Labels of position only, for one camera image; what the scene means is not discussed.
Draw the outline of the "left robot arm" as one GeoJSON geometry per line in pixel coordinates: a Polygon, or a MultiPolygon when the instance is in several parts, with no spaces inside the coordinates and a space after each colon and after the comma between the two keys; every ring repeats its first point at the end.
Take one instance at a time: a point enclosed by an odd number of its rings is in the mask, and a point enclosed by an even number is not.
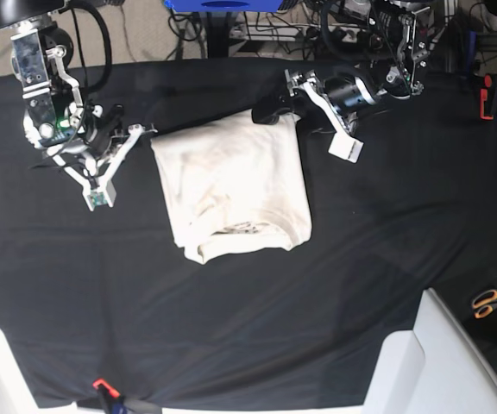
{"type": "Polygon", "coordinates": [[[311,132],[332,134],[330,154],[357,162],[364,146],[355,137],[358,114],[387,97],[404,100],[422,93],[430,16],[430,6],[413,2],[325,1],[319,39],[333,67],[285,70],[253,107],[253,122],[275,125],[294,114],[311,132]]]}

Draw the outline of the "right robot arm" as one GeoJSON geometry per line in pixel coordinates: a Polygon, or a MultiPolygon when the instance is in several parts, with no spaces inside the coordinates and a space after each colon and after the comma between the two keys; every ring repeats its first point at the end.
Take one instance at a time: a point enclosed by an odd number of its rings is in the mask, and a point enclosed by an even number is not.
{"type": "Polygon", "coordinates": [[[124,107],[108,110],[93,102],[108,83],[112,70],[110,32],[90,1],[0,1],[0,29],[10,28],[10,64],[22,86],[25,105],[22,126],[28,142],[41,151],[40,167],[55,166],[82,188],[89,210],[113,207],[112,180],[130,150],[154,127],[124,127],[124,107]],[[91,15],[102,35],[104,69],[100,79],[77,80],[68,71],[72,57],[82,53],[53,19],[56,13],[83,10],[91,15]]]}

